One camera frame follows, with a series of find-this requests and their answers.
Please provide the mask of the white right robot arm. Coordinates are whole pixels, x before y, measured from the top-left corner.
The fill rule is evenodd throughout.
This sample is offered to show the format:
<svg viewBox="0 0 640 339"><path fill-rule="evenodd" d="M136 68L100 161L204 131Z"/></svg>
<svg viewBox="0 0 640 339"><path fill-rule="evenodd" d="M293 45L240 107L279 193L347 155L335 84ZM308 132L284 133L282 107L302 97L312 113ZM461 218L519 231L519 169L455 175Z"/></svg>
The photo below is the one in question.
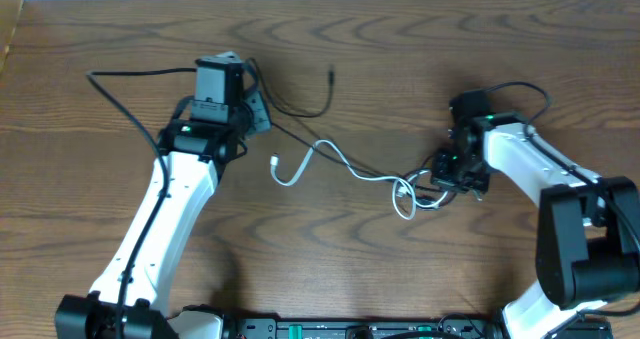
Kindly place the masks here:
<svg viewBox="0 0 640 339"><path fill-rule="evenodd" d="M433 161L432 184L484 195L499 172L538 209L536 282L486 325L487 338L580 335L588 315L639 290L639 193L568 159L517 112L492 110L489 90L449 103L450 148Z"/></svg>

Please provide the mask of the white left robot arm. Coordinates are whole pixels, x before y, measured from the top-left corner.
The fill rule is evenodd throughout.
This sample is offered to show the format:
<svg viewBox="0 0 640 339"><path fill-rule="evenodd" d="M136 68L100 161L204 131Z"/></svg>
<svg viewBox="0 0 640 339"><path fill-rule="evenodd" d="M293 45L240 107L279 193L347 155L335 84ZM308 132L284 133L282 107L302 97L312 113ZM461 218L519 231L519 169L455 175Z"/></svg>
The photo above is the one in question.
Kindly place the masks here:
<svg viewBox="0 0 640 339"><path fill-rule="evenodd" d="M250 69L234 52L196 60L195 92L176 106L157 138L144 199L116 254L84 296L55 313L60 338L227 338L234 330L206 306L171 315L169 296L196 219L246 140L271 127Z"/></svg>

